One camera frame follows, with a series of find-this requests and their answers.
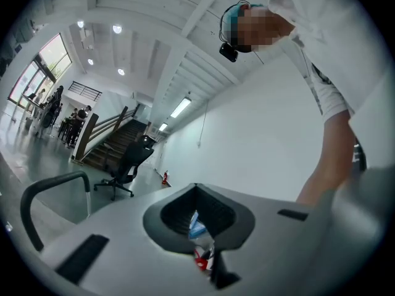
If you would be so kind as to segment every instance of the cable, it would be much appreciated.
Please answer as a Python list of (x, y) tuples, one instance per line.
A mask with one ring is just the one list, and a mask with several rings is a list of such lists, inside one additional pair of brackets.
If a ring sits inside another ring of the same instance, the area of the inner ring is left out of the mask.
[(220, 40), (223, 41), (224, 43), (227, 43), (228, 41), (226, 40), (225, 35), (222, 33), (222, 21), (223, 21), (223, 16), (224, 16), (232, 7), (237, 6), (237, 5), (238, 5), (239, 3), (241, 3), (241, 2), (245, 2), (245, 3), (249, 4), (249, 2), (246, 1), (246, 0), (240, 0), (240, 1), (237, 2), (236, 4), (233, 4), (232, 6), (230, 6), (229, 8), (227, 8), (227, 9), (224, 11), (224, 13), (222, 14), (222, 16), (221, 16), (221, 19), (220, 19), (220, 32), (219, 32), (219, 34), (218, 34), (218, 37), (219, 37)]
[(254, 52), (254, 54), (258, 57), (258, 59), (260, 60), (260, 62), (262, 63), (262, 65), (264, 65), (264, 62), (262, 61), (262, 59), (258, 56), (258, 54), (256, 52)]
[(207, 101), (207, 104), (206, 104), (206, 111), (204, 112), (204, 119), (203, 119), (202, 131), (200, 132), (199, 143), (201, 143), (201, 141), (202, 141), (204, 123), (206, 122), (207, 108), (209, 107), (209, 102), (210, 102), (210, 101)]

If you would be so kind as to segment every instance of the wooden handrail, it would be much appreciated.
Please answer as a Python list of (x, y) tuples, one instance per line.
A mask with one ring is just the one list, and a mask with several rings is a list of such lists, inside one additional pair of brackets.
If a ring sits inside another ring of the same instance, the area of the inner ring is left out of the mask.
[(103, 124), (102, 126), (93, 128), (91, 135), (94, 134), (94, 133), (97, 133), (99, 130), (101, 130), (102, 128), (106, 127), (107, 125), (109, 125), (109, 124), (115, 124), (116, 122), (118, 122), (118, 120), (113, 119), (113, 120), (112, 120), (110, 123), (108, 123), (108, 124)]
[(103, 129), (95, 132), (92, 136), (89, 137), (89, 141), (88, 142), (90, 142), (92, 139), (98, 137), (100, 134), (104, 133), (109, 128), (112, 128), (114, 125), (115, 125), (115, 123), (111, 123), (111, 124), (107, 125), (106, 127), (104, 127)]
[(112, 131), (116, 131), (119, 128), (119, 125), (121, 124), (121, 122), (126, 118), (125, 114), (126, 114), (127, 110), (128, 110), (128, 107), (125, 106)]
[[(134, 111), (135, 111), (135, 110), (129, 111), (129, 112), (127, 113), (127, 115), (128, 115), (128, 114), (132, 114)], [(103, 125), (104, 123), (107, 123), (108, 121), (115, 120), (117, 117), (121, 116), (121, 114), (118, 114), (118, 115), (116, 115), (116, 116), (110, 117), (110, 118), (108, 118), (108, 119), (106, 119), (106, 120), (104, 120), (104, 121), (100, 121), (99, 123), (97, 123), (97, 124), (95, 125), (95, 127), (94, 127), (94, 132), (97, 131), (97, 127), (98, 127), (98, 126)]]
[(101, 121), (96, 124), (98, 120), (98, 115), (93, 113), (83, 134), (81, 137), (81, 141), (78, 145), (77, 152), (75, 154), (75, 160), (81, 161), (84, 157), (86, 145), (94, 138), (98, 137), (100, 134), (104, 133), (105, 131), (109, 130), (111, 127), (114, 126), (114, 130), (116, 131), (120, 126), (121, 122), (129, 117), (134, 117), (136, 115), (137, 109), (139, 104), (136, 106), (134, 110), (127, 112), (128, 107), (125, 106), (121, 114), (118, 114), (114, 117), (110, 117), (104, 121)]
[(80, 143), (78, 145), (77, 152), (75, 153), (75, 160), (81, 160), (83, 158), (86, 145), (89, 142), (89, 136), (91, 135), (94, 125), (96, 124), (98, 118), (99, 116), (93, 113), (91, 118), (89, 119), (88, 124), (86, 125), (86, 128), (82, 136), (78, 138), (80, 140)]
[(102, 125), (102, 124), (104, 124), (104, 123), (107, 123), (108, 121), (115, 120), (119, 116), (120, 116), (120, 114), (118, 114), (116, 116), (113, 116), (113, 117), (109, 117), (108, 119), (106, 119), (104, 121), (100, 121), (99, 123), (96, 124), (95, 128), (100, 126), (100, 125)]

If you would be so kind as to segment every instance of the staircase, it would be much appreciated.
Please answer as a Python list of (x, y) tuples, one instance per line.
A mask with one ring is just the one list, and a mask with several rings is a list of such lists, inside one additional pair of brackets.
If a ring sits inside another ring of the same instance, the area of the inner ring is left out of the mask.
[(129, 143), (136, 139), (138, 133), (143, 133), (146, 126), (136, 120), (130, 121), (93, 148), (82, 162), (93, 168), (104, 170), (104, 159), (108, 151), (107, 164), (110, 167), (116, 166)]

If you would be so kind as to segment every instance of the floor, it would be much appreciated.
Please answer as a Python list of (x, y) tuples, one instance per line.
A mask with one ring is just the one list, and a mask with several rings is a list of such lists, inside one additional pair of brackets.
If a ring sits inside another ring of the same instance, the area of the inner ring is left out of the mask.
[[(22, 111), (16, 113), (17, 121), (14, 123), (11, 121), (14, 107), (13, 104), (8, 104), (0, 117), (1, 209), (3, 218), (14, 228), (12, 232), (15, 232), (15, 228), (23, 227), (19, 215), (19, 202), (23, 190), (37, 180), (82, 170), (88, 175), (91, 183), (92, 213), (112, 203), (110, 187), (99, 187), (98, 191), (93, 191), (94, 183), (100, 182), (103, 178), (110, 178), (107, 173), (72, 163), (69, 160), (72, 149), (67, 149), (57, 138), (57, 128), (50, 128), (41, 139), (33, 136), (34, 124), (29, 131), (25, 130), (24, 123), (19, 128)], [(140, 166), (136, 179), (125, 186), (132, 190), (135, 196), (162, 188), (160, 176), (151, 167), (144, 165)], [(128, 192), (117, 189), (116, 201), (129, 197)], [(36, 198), (37, 201), (32, 205), (33, 221), (35, 224), (42, 223), (40, 227), (37, 226), (39, 234), (39, 228), (41, 232), (53, 230), (46, 234), (48, 240), (54, 239), (87, 216), (82, 179), (46, 190)]]

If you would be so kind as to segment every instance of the black handle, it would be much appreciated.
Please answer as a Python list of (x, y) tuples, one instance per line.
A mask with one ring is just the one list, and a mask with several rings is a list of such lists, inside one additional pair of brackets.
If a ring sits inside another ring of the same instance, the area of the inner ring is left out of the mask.
[(82, 178), (84, 180), (85, 192), (89, 193), (91, 190), (89, 185), (89, 179), (86, 173), (83, 171), (66, 173), (65, 175), (55, 176), (54, 178), (37, 181), (34, 182), (31, 186), (27, 187), (27, 189), (25, 189), (25, 192), (23, 193), (22, 199), (20, 201), (20, 216), (22, 217), (22, 223), (26, 229), (27, 235), (29, 236), (31, 243), (37, 251), (41, 251), (44, 248), (44, 245), (40, 237), (38, 236), (33, 221), (31, 220), (31, 202), (38, 193), (77, 178)]

